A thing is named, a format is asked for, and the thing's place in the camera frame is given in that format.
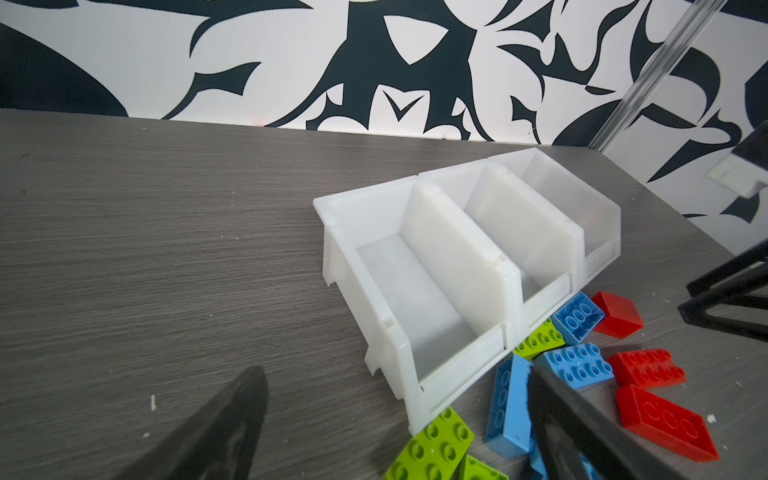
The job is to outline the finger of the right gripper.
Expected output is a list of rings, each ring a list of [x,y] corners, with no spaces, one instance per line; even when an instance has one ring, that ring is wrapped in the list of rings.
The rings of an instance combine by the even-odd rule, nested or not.
[[[767,240],[688,283],[690,299],[678,307],[685,323],[744,338],[767,341],[767,326],[710,315],[719,305],[767,310],[767,298],[752,292],[767,286]]]

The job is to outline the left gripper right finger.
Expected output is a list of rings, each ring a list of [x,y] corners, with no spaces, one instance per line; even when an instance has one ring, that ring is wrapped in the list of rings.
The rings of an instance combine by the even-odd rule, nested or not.
[[[550,479],[586,479],[586,457],[605,479],[680,479],[553,372],[531,369],[527,405]]]

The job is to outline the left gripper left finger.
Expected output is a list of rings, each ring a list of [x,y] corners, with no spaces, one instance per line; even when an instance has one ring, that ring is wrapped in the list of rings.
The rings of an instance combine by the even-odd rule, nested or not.
[[[269,400],[262,367],[241,372],[118,479],[247,479]]]

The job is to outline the blue lego brick large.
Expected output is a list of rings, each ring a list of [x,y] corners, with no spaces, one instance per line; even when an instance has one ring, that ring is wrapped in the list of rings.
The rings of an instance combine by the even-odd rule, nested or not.
[[[510,356],[497,369],[485,444],[504,458],[527,455],[531,448],[531,420],[527,383],[531,363]]]

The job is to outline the red lego brick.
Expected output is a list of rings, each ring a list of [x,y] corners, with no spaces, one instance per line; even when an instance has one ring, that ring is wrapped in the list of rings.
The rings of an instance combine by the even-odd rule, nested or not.
[[[627,430],[695,462],[720,459],[699,414],[634,385],[620,387],[616,401]]]
[[[608,357],[606,362],[612,367],[621,387],[634,385],[648,390],[687,381],[684,370],[672,361],[671,354],[664,349],[620,352]]]
[[[601,291],[591,300],[605,314],[594,327],[595,332],[624,339],[644,328],[645,324],[630,299]]]

